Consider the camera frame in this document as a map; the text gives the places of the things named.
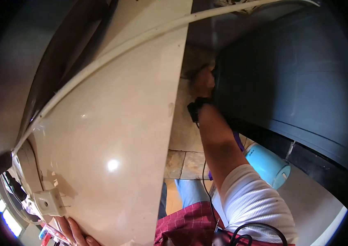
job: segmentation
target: human hand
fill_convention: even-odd
[[[100,246],[100,244],[91,236],[86,238],[82,235],[77,222],[72,218],[54,217],[58,229],[75,246]]]
[[[191,82],[191,94],[194,98],[211,97],[212,90],[215,86],[215,79],[211,71],[213,66],[205,66],[194,77]]]

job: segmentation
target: blue container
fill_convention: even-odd
[[[281,187],[290,174],[290,166],[265,147],[254,143],[245,151],[245,158],[260,177],[275,190]]]

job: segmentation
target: white tube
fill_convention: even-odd
[[[130,49],[148,41],[153,38],[156,38],[158,36],[161,36],[173,29],[182,27],[186,24],[189,24],[191,22],[199,21],[208,17],[216,16],[216,15],[222,15],[234,11],[239,11],[242,9],[246,9],[249,7],[255,7],[262,4],[272,3],[272,2],[279,2],[282,0],[258,0],[253,2],[246,2],[241,4],[235,4],[231,6],[226,7],[219,7],[214,9],[209,9],[193,14],[187,14],[183,17],[180,17],[178,19],[169,21],[167,23],[161,24],[159,26],[153,27],[125,42],[122,44],[114,47],[111,50],[105,50],[103,49],[103,55],[98,57],[96,60],[91,62],[88,66],[86,66],[83,70],[81,70],[77,75],[75,75],[70,81],[68,81],[56,94],[51,98],[51,100],[44,106],[44,108],[39,112],[39,114],[36,116],[36,118],[32,121],[32,123],[29,125],[28,129],[24,133],[24,135],[19,140],[18,144],[15,146],[13,150],[13,156],[16,155],[18,150],[21,148],[24,141],[28,138],[28,136],[33,132],[33,129],[40,123],[43,117],[45,117],[51,109],[56,106],[70,91],[72,91],[79,83],[81,83],[84,79],[86,79],[88,76],[93,74],[95,71],[97,71],[99,68],[113,60],[114,58],[122,55],[123,53],[129,51]],[[312,3],[316,6],[319,6],[319,4],[311,1],[311,0],[301,0],[305,2]]]

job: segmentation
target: red plaid shirt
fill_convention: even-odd
[[[154,245],[163,245],[168,239],[174,245],[211,245],[216,223],[211,214],[210,202],[199,202],[181,209],[157,221]],[[225,238],[230,241],[233,234],[228,232]],[[247,239],[241,239],[237,245],[248,245]],[[253,240],[253,246],[281,246]]]

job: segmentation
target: wristwatch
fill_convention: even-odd
[[[207,97],[197,97],[194,102],[188,104],[188,111],[193,122],[198,122],[198,111],[204,104],[213,104],[213,102]]]

